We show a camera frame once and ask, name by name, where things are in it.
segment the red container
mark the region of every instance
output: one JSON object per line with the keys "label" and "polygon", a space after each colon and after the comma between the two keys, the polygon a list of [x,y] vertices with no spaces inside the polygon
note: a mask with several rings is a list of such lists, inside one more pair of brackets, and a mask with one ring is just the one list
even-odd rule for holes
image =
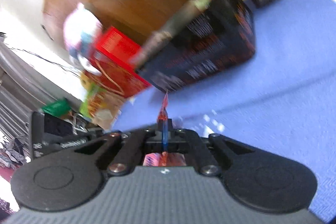
{"label": "red container", "polygon": [[111,27],[95,42],[90,58],[91,64],[102,75],[96,76],[87,71],[85,74],[106,90],[129,98],[150,86],[128,62],[140,49],[138,44]]}

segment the black cable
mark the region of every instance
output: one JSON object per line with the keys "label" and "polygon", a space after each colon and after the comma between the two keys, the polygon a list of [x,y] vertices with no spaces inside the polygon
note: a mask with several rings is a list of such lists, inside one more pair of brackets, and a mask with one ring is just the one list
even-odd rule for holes
{"label": "black cable", "polygon": [[6,45],[7,45],[7,47],[8,47],[10,50],[13,50],[13,51],[21,51],[21,52],[26,52],[26,53],[32,54],[32,55],[34,55],[34,56],[36,56],[36,57],[38,57],[38,58],[43,59],[44,61],[46,61],[46,62],[48,62],[48,63],[50,63],[50,64],[57,65],[57,66],[59,66],[61,69],[63,69],[64,71],[66,71],[66,72],[71,72],[73,75],[75,75],[76,77],[80,78],[80,76],[72,70],[73,67],[66,67],[66,66],[63,66],[63,65],[61,65],[61,64],[59,64],[59,63],[56,63],[56,62],[50,61],[50,60],[48,60],[48,59],[45,59],[45,58],[43,58],[42,56],[40,56],[40,55],[38,55],[38,54],[36,54],[36,53],[34,53],[34,52],[30,52],[30,51],[27,51],[27,50],[24,50],[24,49],[20,49],[20,48],[12,48],[12,47],[10,47],[8,44],[6,44]]}

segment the screw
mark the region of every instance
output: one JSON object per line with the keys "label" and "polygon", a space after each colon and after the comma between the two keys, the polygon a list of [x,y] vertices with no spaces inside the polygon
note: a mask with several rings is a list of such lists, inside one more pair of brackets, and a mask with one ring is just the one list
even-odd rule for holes
{"label": "screw", "polygon": [[201,168],[201,173],[203,175],[214,175],[217,174],[218,167],[216,165],[207,165]]}
{"label": "screw", "polygon": [[112,164],[109,166],[109,170],[113,173],[121,173],[126,170],[126,165],[124,164]]}
{"label": "screw", "polygon": [[111,137],[117,137],[117,136],[119,136],[119,135],[120,135],[119,133],[111,133],[111,134],[110,134]]}

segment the blue table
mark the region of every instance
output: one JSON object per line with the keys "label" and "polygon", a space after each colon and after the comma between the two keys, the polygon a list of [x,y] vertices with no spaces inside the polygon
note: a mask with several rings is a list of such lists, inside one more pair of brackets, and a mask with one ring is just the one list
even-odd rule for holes
{"label": "blue table", "polygon": [[[310,167],[318,191],[310,209],[336,214],[336,4],[277,0],[255,12],[257,53],[249,62],[169,94],[170,118],[201,136],[230,138]],[[164,94],[127,102],[114,129],[156,122]]]}

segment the black box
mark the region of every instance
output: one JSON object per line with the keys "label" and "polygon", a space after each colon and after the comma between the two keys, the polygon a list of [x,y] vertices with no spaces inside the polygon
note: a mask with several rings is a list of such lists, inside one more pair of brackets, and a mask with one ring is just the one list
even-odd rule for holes
{"label": "black box", "polygon": [[142,56],[148,58],[137,72],[162,91],[195,83],[255,53],[252,13],[242,0],[190,0],[158,33],[171,38],[145,45]]}

